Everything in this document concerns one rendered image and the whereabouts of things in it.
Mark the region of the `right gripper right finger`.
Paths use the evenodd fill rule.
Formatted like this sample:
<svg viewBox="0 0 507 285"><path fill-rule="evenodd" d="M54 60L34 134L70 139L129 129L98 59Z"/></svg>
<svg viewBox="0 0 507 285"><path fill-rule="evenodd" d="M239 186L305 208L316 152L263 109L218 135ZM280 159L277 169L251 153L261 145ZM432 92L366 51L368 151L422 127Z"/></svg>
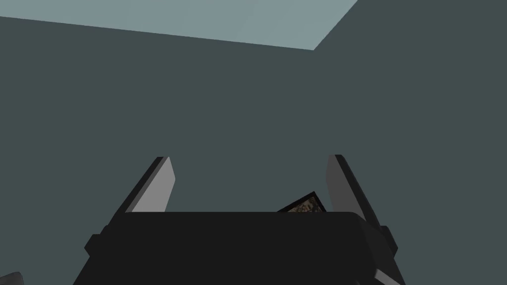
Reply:
<svg viewBox="0 0 507 285"><path fill-rule="evenodd" d="M342 155L328 156L326 184L335 212L352 212L374 228L381 227L351 167Z"/></svg>

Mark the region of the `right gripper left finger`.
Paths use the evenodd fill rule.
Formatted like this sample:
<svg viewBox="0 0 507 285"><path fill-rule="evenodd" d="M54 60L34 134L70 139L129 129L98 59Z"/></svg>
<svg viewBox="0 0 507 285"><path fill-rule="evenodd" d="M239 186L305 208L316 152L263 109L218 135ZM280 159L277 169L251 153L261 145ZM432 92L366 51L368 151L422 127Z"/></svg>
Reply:
<svg viewBox="0 0 507 285"><path fill-rule="evenodd" d="M164 212L174 184L170 158L157 157L116 212Z"/></svg>

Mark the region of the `black framed wall picture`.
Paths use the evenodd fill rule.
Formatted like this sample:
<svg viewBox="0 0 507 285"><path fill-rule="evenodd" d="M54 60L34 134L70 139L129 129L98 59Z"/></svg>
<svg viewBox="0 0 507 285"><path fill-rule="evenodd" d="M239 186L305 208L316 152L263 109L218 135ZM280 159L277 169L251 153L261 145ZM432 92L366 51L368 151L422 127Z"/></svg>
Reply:
<svg viewBox="0 0 507 285"><path fill-rule="evenodd" d="M279 212L326 212L326 209L316 192L313 191L281 208Z"/></svg>

